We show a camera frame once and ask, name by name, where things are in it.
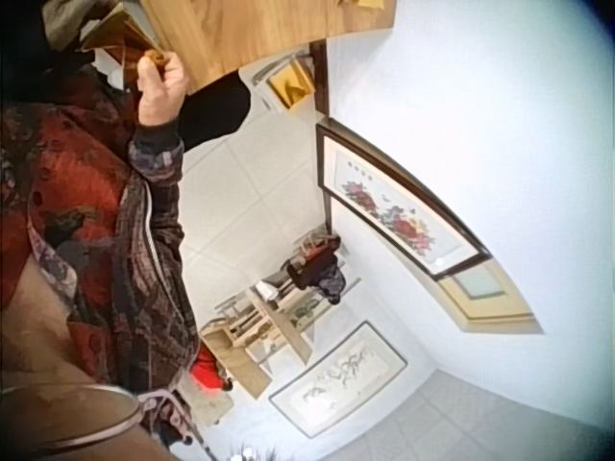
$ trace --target hand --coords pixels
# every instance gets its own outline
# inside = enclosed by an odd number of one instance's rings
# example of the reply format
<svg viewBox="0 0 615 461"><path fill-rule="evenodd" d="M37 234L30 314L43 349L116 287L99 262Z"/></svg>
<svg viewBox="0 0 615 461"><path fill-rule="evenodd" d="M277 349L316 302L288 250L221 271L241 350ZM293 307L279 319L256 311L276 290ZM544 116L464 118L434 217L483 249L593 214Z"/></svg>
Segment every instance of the hand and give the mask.
<svg viewBox="0 0 615 461"><path fill-rule="evenodd" d="M184 65L175 53L164 55L169 59L163 75L152 60L139 60L138 88L143 92L138 103L138 123L145 127L163 125L177 118L184 103L188 77Z"/></svg>

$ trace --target wooden cabinet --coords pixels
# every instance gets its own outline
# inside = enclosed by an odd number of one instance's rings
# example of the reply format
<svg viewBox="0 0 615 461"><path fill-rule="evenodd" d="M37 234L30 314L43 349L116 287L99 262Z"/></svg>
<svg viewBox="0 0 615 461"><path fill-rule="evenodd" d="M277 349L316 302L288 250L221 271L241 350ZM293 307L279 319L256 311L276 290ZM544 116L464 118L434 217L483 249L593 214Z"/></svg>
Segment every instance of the wooden cabinet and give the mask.
<svg viewBox="0 0 615 461"><path fill-rule="evenodd" d="M390 28L396 2L380 10L339 0L141 0L161 45L184 61L192 91L294 46Z"/></svg>

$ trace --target red object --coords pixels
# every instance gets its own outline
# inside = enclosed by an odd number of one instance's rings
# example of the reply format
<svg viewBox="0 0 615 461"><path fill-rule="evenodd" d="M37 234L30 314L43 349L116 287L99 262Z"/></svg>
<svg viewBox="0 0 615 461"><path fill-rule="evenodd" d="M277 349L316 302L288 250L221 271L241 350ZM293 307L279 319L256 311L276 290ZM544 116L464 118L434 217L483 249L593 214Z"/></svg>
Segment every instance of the red object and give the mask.
<svg viewBox="0 0 615 461"><path fill-rule="evenodd" d="M215 357L203 344L190 368L190 374L209 389L222 389L224 384L224 379L218 374Z"/></svg>

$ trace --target picture frame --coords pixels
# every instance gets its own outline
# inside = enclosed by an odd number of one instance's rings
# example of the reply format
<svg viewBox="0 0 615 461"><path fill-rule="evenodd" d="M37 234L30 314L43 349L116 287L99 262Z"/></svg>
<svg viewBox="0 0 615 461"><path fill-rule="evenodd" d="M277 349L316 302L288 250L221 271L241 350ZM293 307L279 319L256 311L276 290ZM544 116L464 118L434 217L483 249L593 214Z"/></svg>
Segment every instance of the picture frame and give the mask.
<svg viewBox="0 0 615 461"><path fill-rule="evenodd" d="M313 439L357 411L406 366L380 333L363 322L269 401Z"/></svg>
<svg viewBox="0 0 615 461"><path fill-rule="evenodd" d="M455 214L406 169L340 123L316 125L318 185L433 280L491 255ZM330 204L325 200L325 209Z"/></svg>

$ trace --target white wall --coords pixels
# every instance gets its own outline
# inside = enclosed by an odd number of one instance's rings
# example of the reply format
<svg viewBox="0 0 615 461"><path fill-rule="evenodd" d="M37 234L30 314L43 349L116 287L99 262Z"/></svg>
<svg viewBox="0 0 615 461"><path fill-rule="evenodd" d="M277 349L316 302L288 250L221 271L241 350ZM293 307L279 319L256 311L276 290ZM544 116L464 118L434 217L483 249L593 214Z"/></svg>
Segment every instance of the white wall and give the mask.
<svg viewBox="0 0 615 461"><path fill-rule="evenodd" d="M330 41L332 116L439 196L544 336L463 334L342 206L351 262L440 367L612 424L612 48L573 1L400 0L392 33Z"/></svg>
<svg viewBox="0 0 615 461"><path fill-rule="evenodd" d="M311 367L365 320L406 359L407 366L359 410L310 440L284 418L268 397ZM276 449L282 459L314 461L350 443L384 419L435 370L423 348L408 337L407 329L396 323L396 320L379 305L366 285L360 282L340 305L316 322L313 355L307 366L301 365L284 349L271 360L274 381L258 400L253 400L240 386L236 386L232 391L233 410L222 418L220 425L201 428L213 453L220 460L227 459L232 454L231 450L237 450L245 444L261 452ZM174 452L183 460L207 459L194 448L177 445Z"/></svg>

